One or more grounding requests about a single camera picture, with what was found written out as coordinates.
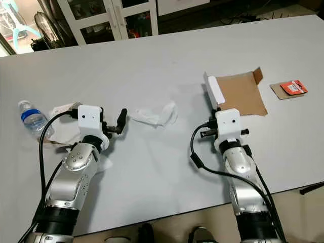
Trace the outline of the brown cardboard box piece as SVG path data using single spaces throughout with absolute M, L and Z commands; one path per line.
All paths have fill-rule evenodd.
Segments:
M 258 88 L 263 78 L 260 67 L 229 76 L 213 76 L 204 72 L 211 109 L 235 108 L 241 115 L 268 115 Z

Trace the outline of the crumpled white tissue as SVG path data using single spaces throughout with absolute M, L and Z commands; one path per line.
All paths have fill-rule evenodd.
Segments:
M 131 120 L 151 127 L 166 127 L 175 123 L 177 117 L 178 107 L 174 101 L 148 109 L 136 109 L 128 115 Z

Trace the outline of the clear bottle with blue label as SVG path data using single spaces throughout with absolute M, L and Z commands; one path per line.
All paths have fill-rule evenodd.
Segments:
M 39 140 L 49 119 L 28 100 L 18 102 L 20 119 L 30 136 Z

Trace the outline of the orange packet on brown card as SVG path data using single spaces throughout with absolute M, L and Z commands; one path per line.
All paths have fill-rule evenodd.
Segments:
M 308 93 L 307 88 L 298 79 L 271 84 L 269 87 L 273 90 L 278 100 L 302 97 Z

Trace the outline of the white glass door cabinet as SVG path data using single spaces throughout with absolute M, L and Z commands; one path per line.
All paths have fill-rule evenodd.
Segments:
M 156 0 L 56 0 L 79 46 L 159 34 Z

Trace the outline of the robot right leg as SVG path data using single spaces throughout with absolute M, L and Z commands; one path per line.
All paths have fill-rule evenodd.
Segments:
M 218 243 L 206 227 L 194 227 L 188 234 L 187 243 Z

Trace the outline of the black floor fan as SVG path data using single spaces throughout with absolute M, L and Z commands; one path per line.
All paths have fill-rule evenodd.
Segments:
M 43 12 L 37 12 L 34 15 L 34 22 L 37 25 L 41 37 L 31 39 L 30 44 L 33 51 L 51 50 L 62 47 L 67 47 L 64 39 L 59 35 L 56 26 L 53 25 L 49 17 Z

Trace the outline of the teal and white rack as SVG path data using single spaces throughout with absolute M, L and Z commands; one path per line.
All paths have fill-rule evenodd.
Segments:
M 17 55 L 33 52 L 33 39 L 42 36 L 34 20 L 25 15 L 35 14 L 38 10 L 25 10 L 20 5 L 26 0 L 0 0 L 0 33 Z

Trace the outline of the black table frame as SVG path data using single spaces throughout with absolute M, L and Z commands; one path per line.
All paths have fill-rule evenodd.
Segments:
M 324 187 L 324 181 L 313 184 L 313 185 L 309 185 L 305 188 L 301 188 L 299 190 L 299 194 L 301 195 L 305 195 L 306 193 L 312 192 L 314 190 L 317 190 L 318 188 Z

